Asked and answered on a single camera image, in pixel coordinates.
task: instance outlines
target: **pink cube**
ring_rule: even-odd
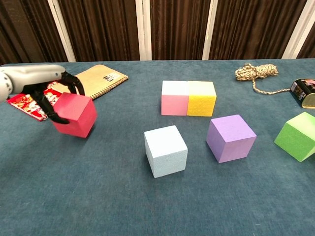
[[[169,116],[187,116],[189,87],[187,81],[163,81],[161,113]]]
[[[69,124],[53,122],[64,134],[86,138],[96,121],[97,112],[90,97],[64,92],[54,105],[55,112]]]

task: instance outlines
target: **brown notebook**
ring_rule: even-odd
[[[105,65],[95,65],[76,75],[81,81],[85,96],[96,99],[114,87],[128,80],[128,76]],[[69,92],[67,86],[55,84],[52,88],[58,92]]]

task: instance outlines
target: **robotic hand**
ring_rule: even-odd
[[[80,80],[67,73],[60,65],[24,65],[0,67],[0,103],[10,94],[29,94],[42,108],[44,113],[54,122],[68,124],[67,119],[61,118],[46,98],[44,91],[52,81],[68,86],[71,93],[76,94],[76,88],[84,94]]]

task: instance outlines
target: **tin can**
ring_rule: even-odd
[[[297,79],[291,92],[303,108],[315,109],[315,79]]]

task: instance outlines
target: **blue tablecloth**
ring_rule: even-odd
[[[261,90],[315,78],[315,59],[60,63],[71,74],[105,64],[129,80],[96,99],[87,139],[59,133],[0,105],[0,235],[310,236],[315,232],[315,156],[302,163],[273,143],[306,111],[290,92],[261,95],[234,71],[273,63]],[[257,134],[247,158],[219,164],[205,139],[210,118],[160,115],[163,80],[213,81],[214,118],[240,114]],[[144,132],[176,125],[186,169],[153,178]]]

